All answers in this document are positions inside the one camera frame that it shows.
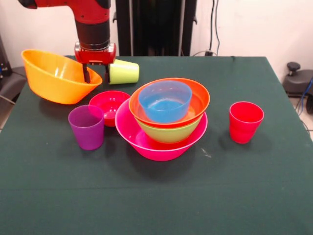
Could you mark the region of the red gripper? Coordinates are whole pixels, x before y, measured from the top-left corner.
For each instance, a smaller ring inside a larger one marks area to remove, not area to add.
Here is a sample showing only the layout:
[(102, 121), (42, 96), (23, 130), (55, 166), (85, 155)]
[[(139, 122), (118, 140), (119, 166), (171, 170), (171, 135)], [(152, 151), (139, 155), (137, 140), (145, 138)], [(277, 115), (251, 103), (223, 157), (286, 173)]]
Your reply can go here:
[(110, 43), (106, 48), (101, 50), (89, 50), (80, 46), (79, 42), (75, 43), (75, 57), (79, 63), (82, 63), (84, 81), (90, 83), (90, 76), (86, 64), (105, 65), (105, 81), (110, 82), (110, 66), (116, 58), (116, 44)]

